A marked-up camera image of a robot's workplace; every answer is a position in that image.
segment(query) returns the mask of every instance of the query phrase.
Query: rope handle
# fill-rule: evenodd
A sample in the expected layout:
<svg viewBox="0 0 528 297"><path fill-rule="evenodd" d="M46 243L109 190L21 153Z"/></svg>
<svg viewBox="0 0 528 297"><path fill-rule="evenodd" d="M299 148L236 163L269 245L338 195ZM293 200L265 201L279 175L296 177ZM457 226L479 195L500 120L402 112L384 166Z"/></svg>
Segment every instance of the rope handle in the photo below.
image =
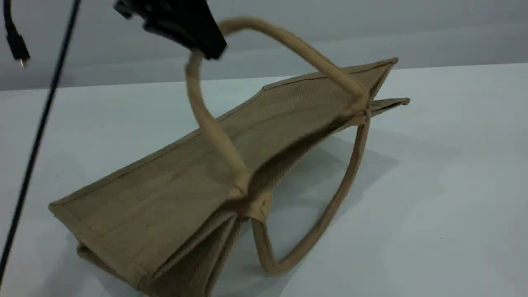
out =
<svg viewBox="0 0 528 297"><path fill-rule="evenodd" d="M317 50L286 29L254 17L229 18L221 22L219 28L224 36L243 29L252 29L270 36L290 48L325 76L332 79L352 95L353 98L357 98L356 101L348 106L344 111L345 113L354 115L364 110L369 98L369 92L366 88L359 81L330 62ZM248 192L250 173L239 152L222 129L222 126L220 126L220 123L218 123L205 106L200 88L200 67L202 60L203 54L199 50L194 50L185 68L189 102L203 133L211 140L234 173L234 185L230 192L230 198L242 198Z"/></svg>
<svg viewBox="0 0 528 297"><path fill-rule="evenodd" d="M266 227L266 218L252 217L251 226L253 229L253 237L257 247L257 254L259 256L260 265L270 275L284 273L293 268L299 263L310 250L319 241L323 233L326 231L332 219L335 217L341 204L345 200L352 182L357 174L360 166L363 151L365 149L366 137L369 132L371 112L369 109L366 112L365 124L357 128L356 140L352 156L346 168L345 175L334 194L334 197L319 217L316 224L311 230L302 238L299 243L291 250L291 252L282 260L277 261L273 252L268 230Z"/></svg>

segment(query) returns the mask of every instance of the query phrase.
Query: white surface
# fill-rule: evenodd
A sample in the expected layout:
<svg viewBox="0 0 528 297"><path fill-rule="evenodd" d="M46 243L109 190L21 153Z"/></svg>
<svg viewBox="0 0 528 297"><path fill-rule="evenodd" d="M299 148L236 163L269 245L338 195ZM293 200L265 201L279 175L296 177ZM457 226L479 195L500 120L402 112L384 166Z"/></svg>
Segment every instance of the white surface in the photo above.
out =
<svg viewBox="0 0 528 297"><path fill-rule="evenodd" d="M346 203L305 261L258 268L251 231L217 296L527 296L528 64L392 72ZM278 78L207 81L219 115ZM0 238L5 238L45 96L0 92ZM196 128L182 83L61 89L1 296L140 294L75 255L47 204ZM269 228L283 255L336 189L354 129L330 137L277 188Z"/></svg>

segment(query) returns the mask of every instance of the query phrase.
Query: black plastic object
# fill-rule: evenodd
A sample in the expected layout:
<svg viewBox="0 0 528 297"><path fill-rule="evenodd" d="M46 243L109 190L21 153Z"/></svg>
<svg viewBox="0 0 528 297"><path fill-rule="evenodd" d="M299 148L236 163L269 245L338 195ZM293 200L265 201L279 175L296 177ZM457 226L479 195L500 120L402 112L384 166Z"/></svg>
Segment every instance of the black plastic object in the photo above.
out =
<svg viewBox="0 0 528 297"><path fill-rule="evenodd" d="M198 48L206 59L217 60L227 46L205 0L118 0L114 8L127 20L141 16L145 31Z"/></svg>

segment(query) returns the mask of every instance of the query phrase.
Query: black cable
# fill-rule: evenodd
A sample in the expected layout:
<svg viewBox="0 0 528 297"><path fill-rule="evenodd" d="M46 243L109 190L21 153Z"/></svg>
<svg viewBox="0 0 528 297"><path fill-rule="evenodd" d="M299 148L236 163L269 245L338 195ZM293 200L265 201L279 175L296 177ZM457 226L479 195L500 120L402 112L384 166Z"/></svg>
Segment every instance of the black cable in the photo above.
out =
<svg viewBox="0 0 528 297"><path fill-rule="evenodd" d="M13 23L13 17L11 16L11 0L4 0L4 22L5 30L9 32L10 30L15 29L15 24Z"/></svg>
<svg viewBox="0 0 528 297"><path fill-rule="evenodd" d="M11 0L4 0L4 22L6 30L6 39L13 58L18 60L22 67L27 66L30 59L30 53L27 50L26 43L16 30L13 17L11 16Z"/></svg>
<svg viewBox="0 0 528 297"><path fill-rule="evenodd" d="M6 7L5 3L8 1L9 0L4 0L4 8ZM9 228L7 241L5 242L4 251L2 252L2 261L0 262L0 288L2 287L2 279L4 278L7 260L9 258L11 246L13 245L16 229L18 227L18 223L20 222L20 215L22 214L22 208L24 207L24 201L27 196L27 190L30 186L31 175L33 174L33 168L35 167L36 157L39 154L39 148L42 142L42 136L44 135L44 129L46 127L46 123L48 122L51 106L53 105L53 98L55 97L55 92L57 90L57 86L59 85L59 81L62 74L62 68L64 67L64 61L66 60L66 55L68 54L68 47L70 46L71 36L73 33L73 28L75 27L75 22L77 21L77 15L79 13L80 5L81 0L74 0L70 12L70 19L68 20L68 26L66 28L64 38L62 39L59 58L55 65L55 72L53 73L53 78L51 80L48 97L42 110L39 127L35 136L35 140L33 142L33 148L31 149L30 159L27 163L22 187L20 188L20 192L18 194L18 201L16 203L15 212L13 214L13 220L11 221L11 227Z"/></svg>

